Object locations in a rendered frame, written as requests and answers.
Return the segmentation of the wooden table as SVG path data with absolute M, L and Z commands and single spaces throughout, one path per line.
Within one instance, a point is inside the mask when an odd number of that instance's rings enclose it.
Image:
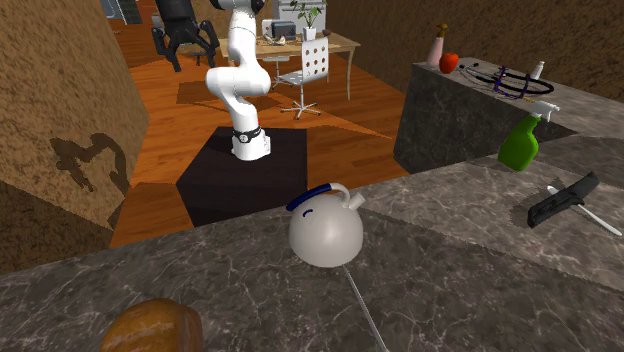
M 239 58 L 238 56 L 233 57 L 234 50 L 232 49 L 232 35 L 229 34 L 227 38 L 221 38 L 220 41 L 222 57 L 228 60 L 228 64 L 230 66 L 234 66 L 239 61 Z M 346 94 L 347 99 L 350 99 L 352 61 L 355 50 L 357 47 L 360 46 L 360 44 L 337 33 L 330 34 L 328 36 L 328 41 L 328 52 L 330 54 L 348 54 L 348 60 L 346 64 Z M 265 59 L 274 57 L 282 58 L 290 56 L 300 56 L 302 43 L 303 41 L 301 40 L 301 38 L 297 37 L 295 40 L 287 41 L 284 45 L 272 45 L 268 43 L 262 36 L 257 36 L 255 48 L 253 49 L 253 52 L 255 53 L 254 57 L 256 59 Z

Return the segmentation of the pink bottle with yellow top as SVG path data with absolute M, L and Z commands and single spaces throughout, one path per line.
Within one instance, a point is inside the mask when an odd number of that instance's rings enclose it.
M 432 43 L 426 59 L 426 64 L 429 67 L 437 67 L 439 65 L 439 61 L 443 55 L 444 38 L 448 25 L 438 24 L 437 28 L 439 29 L 439 31 Z

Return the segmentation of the white plastic knife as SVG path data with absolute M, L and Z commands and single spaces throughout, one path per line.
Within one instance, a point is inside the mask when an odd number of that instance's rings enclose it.
M 556 193 L 559 192 L 559 190 L 553 186 L 548 185 L 547 186 L 547 190 L 551 195 L 554 195 Z M 579 205 L 579 208 L 582 209 L 588 216 L 590 216 L 593 220 L 595 220 L 600 226 L 602 226 L 603 228 L 605 228 L 607 231 L 611 232 L 612 234 L 622 237 L 623 234 L 621 231 L 617 230 L 615 227 L 611 226 L 610 224 L 608 224 L 607 222 L 605 222 L 603 219 L 601 219 L 600 217 L 598 217 L 597 215 L 595 215 L 594 213 L 592 213 L 591 211 L 589 211 L 586 207 L 584 207 L 583 205 Z

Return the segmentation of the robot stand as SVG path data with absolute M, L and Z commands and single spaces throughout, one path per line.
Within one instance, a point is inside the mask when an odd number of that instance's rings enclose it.
M 307 131 L 268 128 L 271 153 L 242 161 L 218 127 L 176 182 L 194 226 L 287 205 L 307 190 Z

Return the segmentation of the green spray bottle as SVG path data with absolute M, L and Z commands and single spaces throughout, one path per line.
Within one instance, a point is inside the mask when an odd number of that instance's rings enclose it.
M 497 160 L 514 171 L 523 171 L 534 159 L 539 149 L 533 129 L 542 119 L 549 122 L 551 113 L 559 110 L 560 107 L 555 104 L 545 101 L 535 102 L 532 112 L 508 134 L 500 147 Z

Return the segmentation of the thin grey metal rod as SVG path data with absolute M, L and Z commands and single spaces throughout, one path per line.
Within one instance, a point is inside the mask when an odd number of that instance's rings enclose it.
M 349 284 L 350 284 L 350 286 L 352 288 L 352 291 L 353 291 L 353 293 L 354 293 L 354 295 L 355 295 L 355 297 L 356 297 L 356 299 L 357 299 L 357 301 L 358 301 L 358 303 L 359 303 L 359 305 L 360 305 L 360 307 L 362 309 L 362 312 L 363 312 L 363 314 L 365 316 L 365 319 L 368 322 L 368 325 L 369 325 L 369 328 L 371 330 L 371 333 L 372 333 L 373 337 L 375 338 L 378 352 L 390 352 L 389 349 L 387 348 L 387 346 L 386 346 L 382 336 L 380 335 L 374 320 L 372 319 L 372 316 L 371 316 L 371 314 L 370 314 L 370 312 L 369 312 L 369 310 L 368 310 L 368 308 L 366 306 L 365 301 L 363 300 L 363 297 L 362 297 L 361 293 L 359 292 L 359 289 L 358 289 L 358 287 L 357 287 L 357 285 L 356 285 L 356 283 L 355 283 L 355 281 L 354 281 L 350 271 L 348 270 L 348 268 L 345 265 L 342 266 L 342 269 L 343 269 L 343 271 L 344 271 L 344 273 L 345 273 L 345 275 L 346 275 L 346 277 L 348 279 L 348 282 L 349 282 Z

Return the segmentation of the brown bread loaf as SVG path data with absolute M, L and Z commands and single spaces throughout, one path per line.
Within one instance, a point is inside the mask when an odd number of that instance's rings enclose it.
M 201 317 L 171 299 L 138 303 L 111 324 L 100 352 L 204 352 Z

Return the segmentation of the red apple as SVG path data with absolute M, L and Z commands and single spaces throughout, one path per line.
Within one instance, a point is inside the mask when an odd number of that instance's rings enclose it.
M 456 53 L 444 53 L 439 59 L 439 70 L 444 74 L 450 74 L 455 70 L 458 61 L 459 56 Z

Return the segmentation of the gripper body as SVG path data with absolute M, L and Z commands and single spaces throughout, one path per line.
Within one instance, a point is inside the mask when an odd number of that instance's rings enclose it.
M 195 24 L 191 0 L 155 0 L 167 35 L 182 25 Z

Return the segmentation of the white perforated swivel chair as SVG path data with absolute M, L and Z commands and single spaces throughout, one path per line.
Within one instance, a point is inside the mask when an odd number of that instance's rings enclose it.
M 304 41 L 301 46 L 301 66 L 298 71 L 289 72 L 276 76 L 277 83 L 284 83 L 299 87 L 299 100 L 293 102 L 293 107 L 282 108 L 281 113 L 296 111 L 295 120 L 299 120 L 303 112 L 320 115 L 321 112 L 314 110 L 317 103 L 305 104 L 304 85 L 312 81 L 325 78 L 328 75 L 329 41 L 327 37 Z

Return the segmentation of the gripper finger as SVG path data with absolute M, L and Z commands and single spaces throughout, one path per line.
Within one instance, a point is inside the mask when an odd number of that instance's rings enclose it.
M 195 36 L 193 38 L 194 43 L 204 50 L 208 64 L 211 68 L 214 68 L 216 66 L 214 61 L 216 49 L 220 46 L 214 27 L 209 20 L 204 20 L 201 23 L 193 22 L 193 24 L 196 27 Z M 208 35 L 208 40 L 200 35 L 201 31 L 204 31 Z
M 169 40 L 169 44 L 165 45 L 165 33 L 161 29 L 153 27 L 151 29 L 151 33 L 155 44 L 156 52 L 159 55 L 164 56 L 172 64 L 175 72 L 180 72 L 181 67 L 177 59 L 177 49 L 179 47 L 177 37 L 174 36 Z

